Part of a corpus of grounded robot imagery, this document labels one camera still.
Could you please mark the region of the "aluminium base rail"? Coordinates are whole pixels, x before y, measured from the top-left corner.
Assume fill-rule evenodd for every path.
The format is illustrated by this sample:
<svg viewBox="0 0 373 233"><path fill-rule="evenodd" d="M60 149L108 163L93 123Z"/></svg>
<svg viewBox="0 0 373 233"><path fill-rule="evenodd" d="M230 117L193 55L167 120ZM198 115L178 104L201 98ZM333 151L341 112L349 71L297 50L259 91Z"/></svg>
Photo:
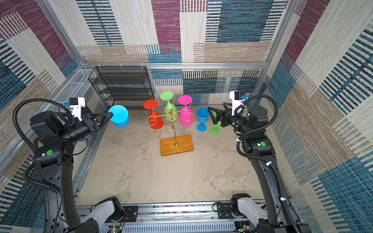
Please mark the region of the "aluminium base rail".
<svg viewBox="0 0 373 233"><path fill-rule="evenodd" d="M283 209L286 202L288 210ZM292 203L254 200L247 194L229 201L124 204L101 233L304 233Z"/></svg>

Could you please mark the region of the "pink wine glass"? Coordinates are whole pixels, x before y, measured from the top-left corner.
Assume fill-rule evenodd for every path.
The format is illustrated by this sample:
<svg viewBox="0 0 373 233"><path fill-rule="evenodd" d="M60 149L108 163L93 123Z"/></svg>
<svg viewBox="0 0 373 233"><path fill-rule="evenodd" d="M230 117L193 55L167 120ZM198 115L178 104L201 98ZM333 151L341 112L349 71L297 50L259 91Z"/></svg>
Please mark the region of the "pink wine glass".
<svg viewBox="0 0 373 233"><path fill-rule="evenodd" d="M179 104L184 106L183 109L179 112L180 123L183 126L189 126L193 123L194 114L189 109L192 101L192 97L188 95L183 95L178 99Z"/></svg>

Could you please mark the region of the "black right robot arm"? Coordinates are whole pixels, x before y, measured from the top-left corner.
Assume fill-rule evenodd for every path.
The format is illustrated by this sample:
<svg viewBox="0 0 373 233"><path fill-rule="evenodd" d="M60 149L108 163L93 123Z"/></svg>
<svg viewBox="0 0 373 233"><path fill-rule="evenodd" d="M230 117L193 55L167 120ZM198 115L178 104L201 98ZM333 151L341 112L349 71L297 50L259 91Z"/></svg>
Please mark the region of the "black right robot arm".
<svg viewBox="0 0 373 233"><path fill-rule="evenodd" d="M256 204L245 193L234 194L231 211L235 218L246 217L251 223L251 233L310 233L308 224L302 223L296 213L277 166L277 158L272 142L265 134L268 111L254 105L248 109L246 117L232 115L232 109L224 110L209 107L213 123L222 127L232 126L243 136L237 140L238 153L251 162L264 195L265 208Z"/></svg>

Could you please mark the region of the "white mesh wall basket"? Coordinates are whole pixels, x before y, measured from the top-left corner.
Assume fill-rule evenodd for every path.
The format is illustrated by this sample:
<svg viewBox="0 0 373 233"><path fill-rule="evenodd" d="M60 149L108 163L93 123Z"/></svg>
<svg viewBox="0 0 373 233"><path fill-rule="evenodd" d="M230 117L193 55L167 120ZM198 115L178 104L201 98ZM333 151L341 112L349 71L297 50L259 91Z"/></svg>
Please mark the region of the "white mesh wall basket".
<svg viewBox="0 0 373 233"><path fill-rule="evenodd" d="M85 99L83 110L94 113L100 100L96 100L97 92L89 81L89 78L95 78L95 74L91 74L92 71L92 69L74 71L68 81L57 90L51 99L59 103L65 103L70 98L83 97Z"/></svg>

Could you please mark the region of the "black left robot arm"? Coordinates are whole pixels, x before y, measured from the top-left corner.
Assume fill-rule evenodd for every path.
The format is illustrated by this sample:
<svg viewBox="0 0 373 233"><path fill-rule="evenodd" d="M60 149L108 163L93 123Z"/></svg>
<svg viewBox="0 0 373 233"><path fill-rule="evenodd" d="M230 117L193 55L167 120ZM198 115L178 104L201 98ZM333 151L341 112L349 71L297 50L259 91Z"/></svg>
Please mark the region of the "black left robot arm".
<svg viewBox="0 0 373 233"><path fill-rule="evenodd" d="M74 202L72 172L75 144L98 132L101 115L85 114L73 124L63 124L62 113L46 111L31 118L31 128L37 134L32 165L44 188L46 233L98 233L108 220L121 220L124 210L116 197L98 203L85 218L79 218Z"/></svg>

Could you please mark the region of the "green wine glass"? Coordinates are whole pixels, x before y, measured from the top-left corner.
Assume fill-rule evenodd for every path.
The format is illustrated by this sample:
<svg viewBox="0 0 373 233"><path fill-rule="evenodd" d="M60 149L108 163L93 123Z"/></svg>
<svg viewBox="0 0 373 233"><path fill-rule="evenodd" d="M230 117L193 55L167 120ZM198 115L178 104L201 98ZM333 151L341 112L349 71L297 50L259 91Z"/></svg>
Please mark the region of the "green wine glass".
<svg viewBox="0 0 373 233"><path fill-rule="evenodd" d="M174 117L177 116L177 108L175 107L173 103L170 102L170 100L172 100L173 98L174 98L174 94L170 91L163 92L160 95L160 99L167 102L166 106L164 107L165 117L167 121L171 121L170 113L172 113Z"/></svg>
<svg viewBox="0 0 373 233"><path fill-rule="evenodd" d="M220 135L221 122L218 121L217 124L214 124L214 121L212 120L211 123L212 123L212 128L209 131L210 134L213 135L213 136L219 136Z"/></svg>

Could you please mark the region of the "black mesh shelf rack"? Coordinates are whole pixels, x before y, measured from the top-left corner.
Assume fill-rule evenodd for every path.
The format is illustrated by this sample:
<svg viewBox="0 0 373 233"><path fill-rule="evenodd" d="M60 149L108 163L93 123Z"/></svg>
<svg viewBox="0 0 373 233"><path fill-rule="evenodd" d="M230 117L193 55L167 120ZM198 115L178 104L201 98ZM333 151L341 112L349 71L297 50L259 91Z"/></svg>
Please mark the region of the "black mesh shelf rack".
<svg viewBox="0 0 373 233"><path fill-rule="evenodd" d="M88 80L107 108L122 105L127 109L139 109L146 101L154 99L145 67L96 66Z"/></svg>

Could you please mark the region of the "wooden rack base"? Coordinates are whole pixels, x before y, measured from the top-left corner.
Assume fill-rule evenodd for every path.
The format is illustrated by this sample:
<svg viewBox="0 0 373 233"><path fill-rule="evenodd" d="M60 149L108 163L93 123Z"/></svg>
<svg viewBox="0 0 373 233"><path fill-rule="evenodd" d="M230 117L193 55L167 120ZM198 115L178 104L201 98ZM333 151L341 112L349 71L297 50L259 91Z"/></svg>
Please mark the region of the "wooden rack base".
<svg viewBox="0 0 373 233"><path fill-rule="evenodd" d="M194 151L191 135L170 137L160 140L161 156Z"/></svg>

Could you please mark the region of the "blue wine glass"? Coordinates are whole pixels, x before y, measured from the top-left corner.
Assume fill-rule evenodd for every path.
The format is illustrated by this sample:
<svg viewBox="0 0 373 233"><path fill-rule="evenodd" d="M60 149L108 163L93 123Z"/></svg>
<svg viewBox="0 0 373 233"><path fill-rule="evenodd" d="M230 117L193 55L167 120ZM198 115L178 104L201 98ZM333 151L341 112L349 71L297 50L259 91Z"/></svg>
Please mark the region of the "blue wine glass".
<svg viewBox="0 0 373 233"><path fill-rule="evenodd" d="M129 112L126 107L122 105L112 106L109 109L109 113L113 114L110 120L116 127L124 129L130 124Z"/></svg>
<svg viewBox="0 0 373 233"><path fill-rule="evenodd" d="M206 122L209 119L209 111L206 108L200 108L197 111L197 119L199 124L197 125L196 129L199 132L205 132L207 130Z"/></svg>

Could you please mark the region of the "red wine glass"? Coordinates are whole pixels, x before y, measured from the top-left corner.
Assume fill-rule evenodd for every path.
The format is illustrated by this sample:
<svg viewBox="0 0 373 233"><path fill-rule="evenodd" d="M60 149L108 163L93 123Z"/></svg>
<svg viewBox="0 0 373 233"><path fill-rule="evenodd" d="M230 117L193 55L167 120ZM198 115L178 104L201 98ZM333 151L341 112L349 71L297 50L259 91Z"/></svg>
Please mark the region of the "red wine glass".
<svg viewBox="0 0 373 233"><path fill-rule="evenodd" d="M151 113L146 120L147 124L154 130L161 129L164 126L164 121L162 116L157 111L155 111L155 109L158 107L158 101L147 100L144 103L143 107L146 110L151 110Z"/></svg>

